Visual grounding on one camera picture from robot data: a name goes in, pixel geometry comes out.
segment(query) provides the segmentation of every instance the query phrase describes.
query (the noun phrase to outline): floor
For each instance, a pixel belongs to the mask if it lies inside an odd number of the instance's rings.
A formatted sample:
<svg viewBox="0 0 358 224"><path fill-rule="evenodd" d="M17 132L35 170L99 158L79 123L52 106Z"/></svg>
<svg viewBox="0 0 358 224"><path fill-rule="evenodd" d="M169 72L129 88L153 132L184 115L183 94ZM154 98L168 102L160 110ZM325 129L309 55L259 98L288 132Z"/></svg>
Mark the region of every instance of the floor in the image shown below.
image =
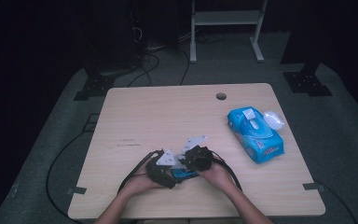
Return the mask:
<svg viewBox="0 0 358 224"><path fill-rule="evenodd" d="M280 64L289 34L260 35L263 63L255 60L250 35L214 35L217 41L197 45L198 61L191 64L188 43L180 46L183 51L164 49L146 55L144 69L118 77L114 87L269 83L312 177L321 184L326 207L320 217L271 219L275 223L358 223L358 104L339 76L323 64L316 76L332 96L292 93L282 73L299 71L303 64ZM141 76L153 67L149 77ZM74 101L86 80L81 69L62 92L0 208L0 223L74 223L65 214L92 138L92 132L84 130L95 124L104 100L97 96Z"/></svg>

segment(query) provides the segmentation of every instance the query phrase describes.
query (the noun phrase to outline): white shelf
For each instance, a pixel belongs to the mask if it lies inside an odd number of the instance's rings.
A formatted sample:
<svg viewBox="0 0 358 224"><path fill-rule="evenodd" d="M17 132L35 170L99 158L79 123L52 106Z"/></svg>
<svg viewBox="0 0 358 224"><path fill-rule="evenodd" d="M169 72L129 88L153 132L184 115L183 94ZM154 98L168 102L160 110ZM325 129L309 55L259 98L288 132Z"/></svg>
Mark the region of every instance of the white shelf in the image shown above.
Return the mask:
<svg viewBox="0 0 358 224"><path fill-rule="evenodd" d="M195 13L195 25L257 24L260 10L202 11Z"/></svg>

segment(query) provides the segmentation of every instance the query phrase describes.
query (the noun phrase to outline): cable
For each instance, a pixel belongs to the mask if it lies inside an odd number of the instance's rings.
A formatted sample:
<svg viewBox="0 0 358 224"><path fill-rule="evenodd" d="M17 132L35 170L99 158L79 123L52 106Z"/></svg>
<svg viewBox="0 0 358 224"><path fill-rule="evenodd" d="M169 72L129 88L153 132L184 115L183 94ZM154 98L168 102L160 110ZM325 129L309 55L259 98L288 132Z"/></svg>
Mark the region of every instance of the cable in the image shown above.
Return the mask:
<svg viewBox="0 0 358 224"><path fill-rule="evenodd" d="M185 53L184 50L180 49L180 51L182 51L182 52L185 54L186 59L187 59L186 70L185 70L185 73L184 73L183 76L182 76L182 80L181 80L180 83L179 83L179 85L182 86L183 81L185 80L185 77L186 77L186 75L187 75L188 67L190 66L190 59L188 58L188 55Z"/></svg>
<svg viewBox="0 0 358 224"><path fill-rule="evenodd" d="M151 78L150 78L150 75L149 75L148 73L151 72L151 71L153 71L155 68L157 68L157 66L159 65L159 58L158 58L157 56L153 55L153 54L145 54L145 55L154 57L154 58L157 60L157 63L156 63L152 68L150 68L149 70L144 71L141 75L135 77L135 78L127 85L127 87L130 87L130 86L132 85L132 83L133 83L136 79L138 79L139 77L142 77L142 76L144 76L144 75L148 75L148 76L149 76L149 82L150 82L149 84L151 85Z"/></svg>
<svg viewBox="0 0 358 224"><path fill-rule="evenodd" d="M357 220L356 220L356 217L354 216L353 212L351 211L351 209L348 207L348 205L344 202L344 200L341 199L341 197L338 196L338 194L336 194L332 189L330 189L327 185L325 185L325 183L323 183L322 181L316 179L316 178L313 178L313 180L322 185L322 187L324 187L325 189L327 189L330 193L332 193L340 202L341 204L345 207L345 209L348 211L348 213L350 214L351 216L351 219L353 221L354 224L357 224Z"/></svg>
<svg viewBox="0 0 358 224"><path fill-rule="evenodd" d="M82 222L80 221L77 221L77 220L74 220L72 218L70 218L68 216L68 214L64 213L58 206L57 204L53 201L53 199L51 198L51 195L50 195L50 191L48 190L48 182L49 182L49 178L50 178L50 174L51 174L51 170L52 168L54 167L54 164L56 163L57 159L61 156L61 154L72 144L75 142L76 139L78 139L79 137L81 137L84 133L88 133L90 130L94 129L95 127L90 127L88 128L86 131L83 131L81 132L80 134L78 134L77 136L75 136L71 141L69 141L62 149L61 151L57 154L57 156L55 157L53 163L50 165L49 169L48 169L48 176L46 178L46 194L48 195L48 200L50 201L50 203L54 206L54 208L59 212L61 213L63 216L71 219L72 221L74 221L75 223L79 223L79 224L82 224Z"/></svg>
<svg viewBox="0 0 358 224"><path fill-rule="evenodd" d="M124 180L121 182L120 187L118 187L117 193L119 193L124 186L126 186L127 182L134 177L134 174L139 170L139 168L147 161L149 160L155 153L158 153L158 151L152 151L149 152L136 166L133 168L133 170L124 178Z"/></svg>

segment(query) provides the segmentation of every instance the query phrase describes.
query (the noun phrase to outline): hole in table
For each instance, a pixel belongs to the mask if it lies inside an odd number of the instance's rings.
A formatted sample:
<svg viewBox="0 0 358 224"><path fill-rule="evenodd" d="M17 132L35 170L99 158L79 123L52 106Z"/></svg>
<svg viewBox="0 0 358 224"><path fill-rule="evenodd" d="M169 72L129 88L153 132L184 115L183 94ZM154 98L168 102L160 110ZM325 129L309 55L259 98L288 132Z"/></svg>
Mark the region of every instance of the hole in table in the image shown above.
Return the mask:
<svg viewBox="0 0 358 224"><path fill-rule="evenodd" d="M226 100L227 96L224 93L219 92L219 93L216 94L216 99L218 99L218 100Z"/></svg>

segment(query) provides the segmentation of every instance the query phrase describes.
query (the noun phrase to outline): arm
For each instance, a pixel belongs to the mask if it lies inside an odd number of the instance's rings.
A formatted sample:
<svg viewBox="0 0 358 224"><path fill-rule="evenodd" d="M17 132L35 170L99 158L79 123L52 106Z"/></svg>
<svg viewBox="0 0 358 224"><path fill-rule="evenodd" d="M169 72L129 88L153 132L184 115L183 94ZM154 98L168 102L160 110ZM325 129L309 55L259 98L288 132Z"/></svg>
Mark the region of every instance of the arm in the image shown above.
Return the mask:
<svg viewBox="0 0 358 224"><path fill-rule="evenodd" d="M94 224L118 223L121 215L130 199L140 193L153 188L162 188L161 185L153 182L146 174L145 164L135 173L126 186L117 194L116 198L107 206L103 213L95 220Z"/></svg>
<svg viewBox="0 0 358 224"><path fill-rule="evenodd" d="M211 169L199 172L209 183L222 190L231 200L245 223L272 223L233 182L231 175L217 163Z"/></svg>

